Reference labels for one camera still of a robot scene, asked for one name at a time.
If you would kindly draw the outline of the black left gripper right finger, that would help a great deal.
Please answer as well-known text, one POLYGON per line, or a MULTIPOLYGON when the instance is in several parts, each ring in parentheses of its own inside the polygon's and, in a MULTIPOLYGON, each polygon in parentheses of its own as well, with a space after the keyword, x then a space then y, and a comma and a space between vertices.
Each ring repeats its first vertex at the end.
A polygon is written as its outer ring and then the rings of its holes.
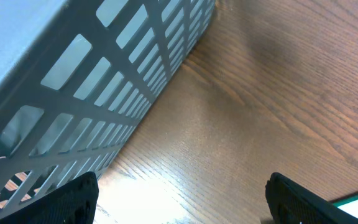
POLYGON ((265 198, 275 223, 358 224, 358 218, 278 172, 267 181, 265 198))

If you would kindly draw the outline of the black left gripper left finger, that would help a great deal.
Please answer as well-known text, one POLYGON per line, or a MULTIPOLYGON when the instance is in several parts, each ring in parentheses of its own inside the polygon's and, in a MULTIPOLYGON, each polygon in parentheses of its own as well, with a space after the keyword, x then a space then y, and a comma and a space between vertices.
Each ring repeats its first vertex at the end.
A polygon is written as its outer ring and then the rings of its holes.
POLYGON ((36 202, 0 219, 0 224, 92 224, 99 195, 94 172, 86 172, 36 202))

